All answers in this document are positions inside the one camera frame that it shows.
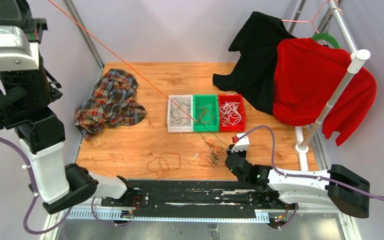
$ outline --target red shirt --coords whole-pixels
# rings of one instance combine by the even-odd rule
[[[274,73],[274,117],[287,125],[314,123],[347,72],[350,54],[322,46],[311,38],[282,40]],[[376,81],[364,67],[352,78],[327,115],[322,132],[339,132],[339,146],[360,125],[376,97]]]

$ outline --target white wall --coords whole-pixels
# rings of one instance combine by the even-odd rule
[[[357,47],[371,52],[365,67],[376,78],[377,96],[364,121],[341,147],[336,147],[334,139],[326,141],[328,155],[332,163],[366,178],[371,193],[384,196],[384,1],[344,0],[341,8]],[[336,24],[329,32],[337,40],[342,38]],[[357,223],[362,239],[384,239],[384,202],[370,200],[370,217]]]
[[[61,0],[55,2],[63,5]],[[72,163],[81,140],[80,133],[74,127],[75,110],[89,98],[100,71],[68,18],[45,0],[30,0],[29,3],[33,16],[44,17],[48,22],[49,31],[43,35],[40,50],[45,67],[62,84],[63,97],[50,106],[64,123],[64,157],[66,163]],[[14,130],[1,130],[0,137],[19,146]],[[0,240],[39,239],[39,236],[29,235],[23,229],[23,217],[32,194],[28,190],[30,181],[27,172],[21,168],[22,164],[22,159],[14,151],[0,143]],[[42,230],[46,217],[42,203],[38,202],[30,217],[30,228]]]
[[[86,28],[129,62],[236,62],[228,47],[253,11],[291,19],[299,0],[74,0]],[[323,0],[308,0],[310,20]],[[294,34],[310,37],[311,24]],[[97,46],[104,62],[119,62]]]

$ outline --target white string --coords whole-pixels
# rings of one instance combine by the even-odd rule
[[[226,102],[220,105],[221,124],[223,127],[234,126],[242,121],[242,115],[238,112],[239,102]]]

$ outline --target crumpled plaid shirt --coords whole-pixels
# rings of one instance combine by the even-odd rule
[[[132,126],[145,118],[147,111],[135,101],[138,82],[120,69],[110,69],[95,85],[92,97],[75,112],[75,126],[86,141],[104,127]]]

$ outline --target pink hanger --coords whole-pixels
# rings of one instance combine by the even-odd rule
[[[319,30],[317,30],[317,27],[316,25],[314,24],[314,21],[316,20],[316,17],[319,15],[320,11],[322,10],[323,6],[325,5],[325,3],[327,3],[329,0],[326,0],[324,1],[320,8],[318,9],[318,11],[315,13],[314,17],[312,19],[310,19],[309,21],[300,21],[300,20],[288,20],[288,19],[282,19],[282,22],[295,22],[295,23],[311,23],[313,28],[315,29],[315,31],[317,33],[319,33]]]

